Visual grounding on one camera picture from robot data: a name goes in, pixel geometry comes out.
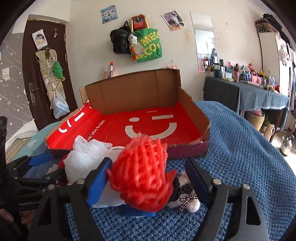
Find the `blue blanket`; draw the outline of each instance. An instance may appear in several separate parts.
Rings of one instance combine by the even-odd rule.
[[[296,214],[296,177],[282,155],[245,119],[217,102],[196,102],[211,120],[208,156],[197,159],[201,168],[228,185],[249,183],[267,223],[270,240],[278,241]],[[184,170],[184,160],[172,160],[167,170]],[[79,240],[71,205],[68,221],[74,240]],[[223,240],[230,217],[226,207],[217,240]],[[207,208],[196,213],[165,208],[156,217],[121,216],[122,207],[92,208],[106,241],[192,240]]]

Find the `white smile print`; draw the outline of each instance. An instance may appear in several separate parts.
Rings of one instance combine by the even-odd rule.
[[[174,115],[158,115],[158,116],[153,116],[152,120],[170,119],[173,117],[174,117]],[[129,119],[130,122],[138,122],[139,120],[140,119],[138,117],[133,117],[133,118]],[[169,127],[164,132],[156,134],[156,135],[152,135],[150,137],[152,140],[163,139],[163,138],[166,138],[169,135],[173,134],[176,129],[177,129],[177,122],[172,122],[172,123],[169,123]],[[126,134],[128,135],[128,137],[130,137],[130,138],[134,138],[137,135],[137,133],[134,132],[134,130],[133,130],[133,126],[126,126],[125,131],[126,131]]]

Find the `door handle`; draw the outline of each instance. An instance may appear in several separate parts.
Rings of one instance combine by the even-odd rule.
[[[34,89],[33,83],[29,83],[29,91],[30,91],[30,97],[31,97],[32,107],[36,107],[37,106],[36,98],[35,98],[35,93],[34,93],[37,90],[39,90],[39,88]]]

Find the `green plush toy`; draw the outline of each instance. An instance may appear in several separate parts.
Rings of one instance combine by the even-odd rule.
[[[59,62],[58,61],[55,61],[54,62],[54,66],[52,68],[52,71],[54,72],[54,75],[56,77],[58,77],[59,79],[61,79],[62,81],[65,80],[65,77],[63,76],[63,69],[62,67],[59,65]]]

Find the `yellow bag strap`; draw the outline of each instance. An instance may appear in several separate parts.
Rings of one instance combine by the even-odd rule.
[[[145,15],[143,15],[143,16],[144,16],[144,22],[145,22],[147,28],[149,28],[146,16]],[[133,18],[131,18],[131,32],[133,33]]]

